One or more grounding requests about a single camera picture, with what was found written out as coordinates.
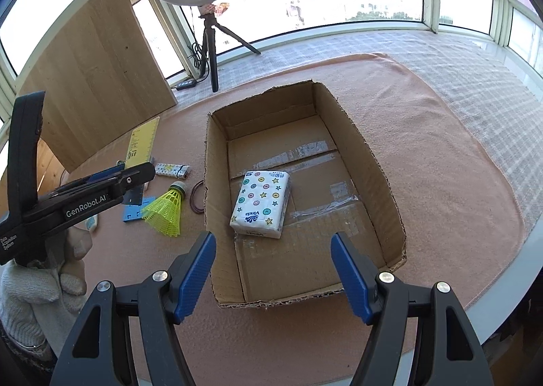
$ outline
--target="shuttlecock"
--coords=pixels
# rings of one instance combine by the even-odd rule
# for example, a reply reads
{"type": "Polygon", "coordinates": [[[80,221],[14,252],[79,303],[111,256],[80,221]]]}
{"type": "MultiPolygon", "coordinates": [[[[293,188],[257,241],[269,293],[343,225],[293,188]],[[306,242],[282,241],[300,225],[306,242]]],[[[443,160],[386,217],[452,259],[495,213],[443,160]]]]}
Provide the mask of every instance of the shuttlecock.
{"type": "Polygon", "coordinates": [[[186,186],[181,181],[170,185],[168,192],[143,207],[142,217],[151,227],[166,236],[179,236],[181,201],[186,197],[186,186]]]}

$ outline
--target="ruler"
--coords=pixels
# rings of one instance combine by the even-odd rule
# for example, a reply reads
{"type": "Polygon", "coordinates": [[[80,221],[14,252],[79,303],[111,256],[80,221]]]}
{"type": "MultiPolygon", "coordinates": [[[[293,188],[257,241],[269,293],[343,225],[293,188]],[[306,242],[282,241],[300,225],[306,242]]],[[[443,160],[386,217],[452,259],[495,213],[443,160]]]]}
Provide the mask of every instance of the ruler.
{"type": "Polygon", "coordinates": [[[124,163],[125,169],[149,161],[159,119],[160,117],[157,116],[132,130],[127,159],[124,163]]]}

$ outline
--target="black tripod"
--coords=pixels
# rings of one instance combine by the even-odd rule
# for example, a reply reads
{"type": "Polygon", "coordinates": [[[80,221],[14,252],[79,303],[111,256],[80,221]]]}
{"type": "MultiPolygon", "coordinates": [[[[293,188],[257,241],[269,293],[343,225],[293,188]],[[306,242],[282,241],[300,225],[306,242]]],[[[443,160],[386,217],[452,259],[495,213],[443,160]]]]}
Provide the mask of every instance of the black tripod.
{"type": "Polygon", "coordinates": [[[226,35],[229,35],[230,37],[239,41],[242,44],[242,46],[246,47],[251,52],[256,53],[257,55],[260,55],[260,51],[254,48],[253,46],[251,46],[239,35],[234,34],[234,32],[232,32],[227,27],[223,26],[222,24],[219,24],[217,22],[217,19],[215,18],[215,14],[213,13],[204,14],[200,16],[200,18],[204,19],[204,37],[202,38],[202,62],[200,64],[200,78],[203,78],[203,76],[205,75],[205,67],[207,64],[206,60],[209,59],[211,87],[213,89],[213,93],[215,93],[217,90],[219,90],[219,76],[217,73],[217,49],[215,47],[215,29],[213,28],[213,26],[215,26],[217,29],[219,29],[221,32],[225,33],[226,35]]]}

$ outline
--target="silver rivet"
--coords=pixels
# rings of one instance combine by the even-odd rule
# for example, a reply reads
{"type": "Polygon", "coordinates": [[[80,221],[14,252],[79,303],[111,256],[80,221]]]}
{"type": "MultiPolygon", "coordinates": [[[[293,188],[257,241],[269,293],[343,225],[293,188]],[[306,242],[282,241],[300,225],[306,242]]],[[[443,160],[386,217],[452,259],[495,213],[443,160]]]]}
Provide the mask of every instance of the silver rivet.
{"type": "Polygon", "coordinates": [[[107,280],[103,280],[98,285],[96,285],[96,289],[103,293],[104,291],[107,291],[111,288],[111,283],[109,283],[107,280]]]}
{"type": "Polygon", "coordinates": [[[166,271],[157,271],[153,274],[153,280],[155,282],[162,282],[168,278],[168,273],[166,271]]]}
{"type": "Polygon", "coordinates": [[[379,280],[385,283],[392,283],[394,282],[394,276],[389,272],[382,272],[379,274],[379,280]]]}
{"type": "Polygon", "coordinates": [[[438,282],[436,287],[442,293],[448,293],[451,290],[451,287],[447,282],[438,282]]]}

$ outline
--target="wooden board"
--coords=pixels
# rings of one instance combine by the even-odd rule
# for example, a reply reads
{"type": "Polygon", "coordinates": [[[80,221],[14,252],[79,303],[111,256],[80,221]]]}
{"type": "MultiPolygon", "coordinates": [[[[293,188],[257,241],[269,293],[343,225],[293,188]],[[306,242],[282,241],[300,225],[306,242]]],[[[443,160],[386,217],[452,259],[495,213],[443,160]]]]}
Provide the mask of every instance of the wooden board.
{"type": "Polygon", "coordinates": [[[18,93],[37,90],[47,92],[42,137],[68,171],[176,104],[130,0],[89,0],[82,6],[18,93]]]}
{"type": "MultiPolygon", "coordinates": [[[[53,152],[43,139],[37,143],[36,182],[38,196],[45,195],[60,186],[60,178],[64,167],[53,155],[53,152]]],[[[7,169],[0,179],[0,215],[5,213],[7,206],[7,169]]]]}

